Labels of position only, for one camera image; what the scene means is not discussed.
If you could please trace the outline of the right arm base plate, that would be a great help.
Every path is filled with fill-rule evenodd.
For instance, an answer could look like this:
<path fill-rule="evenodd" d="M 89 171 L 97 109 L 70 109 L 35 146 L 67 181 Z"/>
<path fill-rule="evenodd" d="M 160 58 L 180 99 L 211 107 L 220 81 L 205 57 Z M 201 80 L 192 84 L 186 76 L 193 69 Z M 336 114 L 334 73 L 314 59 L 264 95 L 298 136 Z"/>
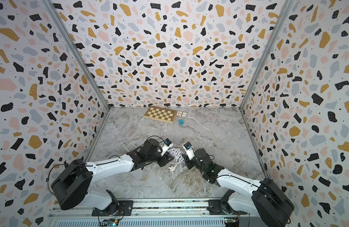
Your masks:
<path fill-rule="evenodd" d="M 243 211 L 235 211 L 232 208 L 224 208 L 220 199 L 210 199 L 208 200 L 208 207 L 210 215 L 247 215 L 248 213 Z"/>

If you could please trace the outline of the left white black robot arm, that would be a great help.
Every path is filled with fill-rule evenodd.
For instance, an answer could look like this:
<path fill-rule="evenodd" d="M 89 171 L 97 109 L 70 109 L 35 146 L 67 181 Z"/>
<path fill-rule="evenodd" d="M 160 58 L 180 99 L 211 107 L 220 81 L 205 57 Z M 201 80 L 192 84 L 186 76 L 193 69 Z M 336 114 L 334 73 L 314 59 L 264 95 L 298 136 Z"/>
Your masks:
<path fill-rule="evenodd" d="M 91 184 L 98 180 L 121 173 L 128 173 L 157 163 L 160 167 L 167 165 L 173 157 L 167 151 L 173 147 L 169 139 L 150 136 L 134 150 L 114 158 L 84 162 L 76 159 L 64 164 L 65 169 L 52 182 L 48 189 L 53 194 L 63 211 L 76 206 L 94 208 L 94 215 L 112 216 L 121 211 L 119 201 L 110 190 L 106 194 L 90 191 Z"/>

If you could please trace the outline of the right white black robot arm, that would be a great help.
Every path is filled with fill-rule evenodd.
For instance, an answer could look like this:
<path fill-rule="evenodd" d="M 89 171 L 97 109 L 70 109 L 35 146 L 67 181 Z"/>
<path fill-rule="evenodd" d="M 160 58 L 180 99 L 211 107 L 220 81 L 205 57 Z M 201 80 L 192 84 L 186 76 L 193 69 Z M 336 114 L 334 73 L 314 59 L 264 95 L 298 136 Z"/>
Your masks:
<path fill-rule="evenodd" d="M 268 227 L 290 224 L 294 204 L 271 179 L 259 181 L 237 175 L 214 163 L 203 148 L 194 150 L 190 143 L 183 148 L 182 156 L 188 169 L 195 167 L 208 183 L 228 189 L 220 199 L 223 212 L 244 211 L 260 217 Z"/>

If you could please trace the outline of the purple power strip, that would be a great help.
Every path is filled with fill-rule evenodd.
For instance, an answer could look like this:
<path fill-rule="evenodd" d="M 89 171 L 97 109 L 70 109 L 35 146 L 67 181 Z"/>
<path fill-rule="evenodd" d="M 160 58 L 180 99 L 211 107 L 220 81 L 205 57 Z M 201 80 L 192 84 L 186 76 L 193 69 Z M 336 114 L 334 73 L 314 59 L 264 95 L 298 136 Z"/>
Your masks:
<path fill-rule="evenodd" d="M 171 149 L 168 151 L 168 153 L 172 158 L 176 159 L 178 151 L 176 149 Z"/>

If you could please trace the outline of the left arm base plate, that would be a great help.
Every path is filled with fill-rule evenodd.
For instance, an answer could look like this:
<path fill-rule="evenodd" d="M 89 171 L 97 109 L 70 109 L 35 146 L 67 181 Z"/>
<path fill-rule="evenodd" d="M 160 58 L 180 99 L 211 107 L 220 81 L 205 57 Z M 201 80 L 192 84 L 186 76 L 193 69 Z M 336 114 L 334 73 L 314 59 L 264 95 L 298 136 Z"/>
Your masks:
<path fill-rule="evenodd" d="M 133 204 L 133 200 L 113 201 L 104 210 L 94 209 L 92 211 L 92 216 L 130 216 L 132 213 Z"/>

